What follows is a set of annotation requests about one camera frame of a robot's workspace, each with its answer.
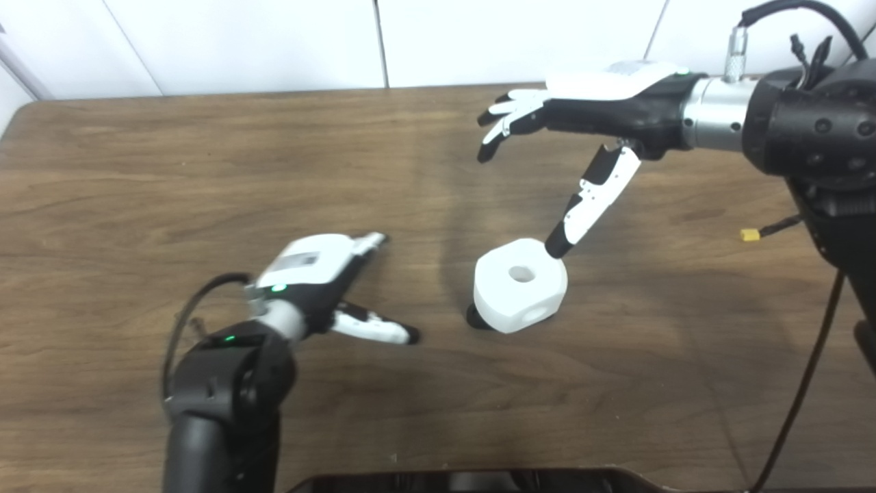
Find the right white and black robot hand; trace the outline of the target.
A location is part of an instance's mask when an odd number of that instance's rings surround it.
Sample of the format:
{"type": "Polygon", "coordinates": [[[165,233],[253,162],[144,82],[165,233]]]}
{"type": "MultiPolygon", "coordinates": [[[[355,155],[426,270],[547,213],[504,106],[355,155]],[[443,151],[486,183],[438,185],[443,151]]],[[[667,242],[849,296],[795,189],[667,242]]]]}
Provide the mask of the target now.
{"type": "Polygon", "coordinates": [[[545,240],[547,255],[563,258],[616,202],[642,160],[688,149],[683,106],[705,78],[682,66],[633,62],[626,73],[603,70],[571,88],[514,88],[478,116],[478,125],[489,128],[478,161],[492,160],[507,138],[541,130],[616,138],[614,149],[597,150],[545,240]]]}

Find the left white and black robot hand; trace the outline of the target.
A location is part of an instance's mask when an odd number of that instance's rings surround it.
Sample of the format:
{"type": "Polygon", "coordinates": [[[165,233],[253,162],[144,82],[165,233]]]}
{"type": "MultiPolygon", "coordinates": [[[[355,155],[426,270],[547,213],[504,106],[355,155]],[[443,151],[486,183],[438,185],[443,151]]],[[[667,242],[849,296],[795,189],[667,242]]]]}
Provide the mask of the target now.
{"type": "Polygon", "coordinates": [[[388,344],[417,344],[416,328],[344,299],[386,240],[383,233],[358,238],[325,233],[290,242],[255,281],[263,307],[254,319],[289,344],[332,331],[388,344]]]}

